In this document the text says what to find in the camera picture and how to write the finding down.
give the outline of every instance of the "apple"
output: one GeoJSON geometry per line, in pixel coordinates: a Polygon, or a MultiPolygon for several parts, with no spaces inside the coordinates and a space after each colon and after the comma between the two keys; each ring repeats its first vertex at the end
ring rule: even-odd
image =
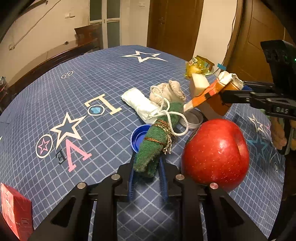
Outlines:
{"type": "Polygon", "coordinates": [[[183,174],[197,183],[217,183],[227,192],[243,181],[248,168],[244,136],[234,122],[225,119],[203,123],[189,137],[182,155],[183,174]]]}

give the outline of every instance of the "green felt cloth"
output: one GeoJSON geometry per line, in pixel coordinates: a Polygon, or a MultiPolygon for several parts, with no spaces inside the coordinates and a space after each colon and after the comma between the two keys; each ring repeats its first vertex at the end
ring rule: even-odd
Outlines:
{"type": "MultiPolygon", "coordinates": [[[[170,104],[169,111],[183,112],[183,104],[180,102],[173,102],[170,104]]],[[[180,120],[179,115],[170,114],[173,128],[178,124],[180,120]]],[[[158,120],[164,120],[168,122],[168,117],[161,116],[158,120]]],[[[168,135],[158,126],[151,126],[146,133],[145,137],[154,138],[162,143],[166,143],[168,135]]],[[[142,173],[144,176],[153,177],[158,165],[158,159],[156,158],[162,151],[163,146],[153,141],[144,140],[139,148],[139,152],[134,163],[134,170],[142,173]]]]}

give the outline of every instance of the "orange box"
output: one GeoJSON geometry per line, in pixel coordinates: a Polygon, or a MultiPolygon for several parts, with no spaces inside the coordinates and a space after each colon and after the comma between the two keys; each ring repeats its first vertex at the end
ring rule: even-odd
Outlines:
{"type": "Polygon", "coordinates": [[[1,183],[2,214],[20,241],[33,233],[32,202],[10,186],[1,183]]]}

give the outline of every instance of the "metal screw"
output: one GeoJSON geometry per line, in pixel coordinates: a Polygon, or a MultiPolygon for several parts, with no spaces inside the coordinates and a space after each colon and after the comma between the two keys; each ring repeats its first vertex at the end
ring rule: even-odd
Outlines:
{"type": "Polygon", "coordinates": [[[86,187],[86,184],[85,183],[78,183],[77,184],[77,188],[78,189],[83,189],[83,188],[85,188],[86,187]]]}
{"type": "Polygon", "coordinates": [[[114,180],[114,181],[118,180],[119,178],[120,178],[120,175],[119,174],[113,174],[111,176],[111,179],[114,180]]]}
{"type": "Polygon", "coordinates": [[[212,188],[212,189],[217,189],[219,186],[218,186],[218,184],[217,183],[211,183],[210,184],[210,188],[212,188]]]}
{"type": "Polygon", "coordinates": [[[176,179],[179,180],[179,181],[182,181],[182,180],[185,179],[185,177],[182,174],[177,174],[176,179]]]}

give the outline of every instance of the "grid pattern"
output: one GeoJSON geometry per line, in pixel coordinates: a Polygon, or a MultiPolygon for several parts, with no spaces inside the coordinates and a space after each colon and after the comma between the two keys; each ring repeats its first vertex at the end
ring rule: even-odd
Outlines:
{"type": "MultiPolygon", "coordinates": [[[[126,90],[136,87],[147,97],[149,88],[169,79],[178,80],[187,100],[188,80],[183,76],[185,61],[162,53],[158,57],[168,62],[121,57],[144,53],[160,53],[142,46],[120,46],[85,54],[60,64],[24,89],[0,116],[0,181],[17,189],[32,201],[33,224],[36,228],[60,200],[78,183],[93,184],[116,172],[130,161],[130,134],[143,124],[136,112],[122,100],[126,90]],[[68,78],[61,76],[69,71],[68,78]],[[104,98],[122,110],[110,115],[106,108],[101,116],[87,113],[84,103],[105,94],[104,98]],[[66,112],[71,119],[86,115],[76,127],[82,140],[67,137],[73,144],[92,156],[85,161],[72,150],[76,168],[68,172],[68,163],[58,164],[60,149],[66,155],[65,140],[57,149],[57,133],[50,131],[63,122],[66,112]],[[53,148],[41,159],[35,147],[41,136],[50,134],[53,148]]],[[[102,104],[94,101],[91,104],[102,104]]],[[[268,237],[275,221],[284,182],[284,158],[270,141],[270,122],[260,112],[246,104],[234,104],[226,114],[242,130],[250,151],[250,168],[246,178],[230,196],[252,218],[268,237]],[[255,124],[249,117],[255,116],[255,124]]],[[[190,133],[180,137],[167,156],[170,163],[180,166],[181,154],[190,133]]],[[[119,240],[177,240],[178,205],[166,203],[161,197],[158,175],[153,179],[136,177],[135,199],[118,203],[119,240]]],[[[89,238],[94,220],[91,219],[89,238]]],[[[201,208],[203,234],[206,240],[204,215],[201,208]]]]}

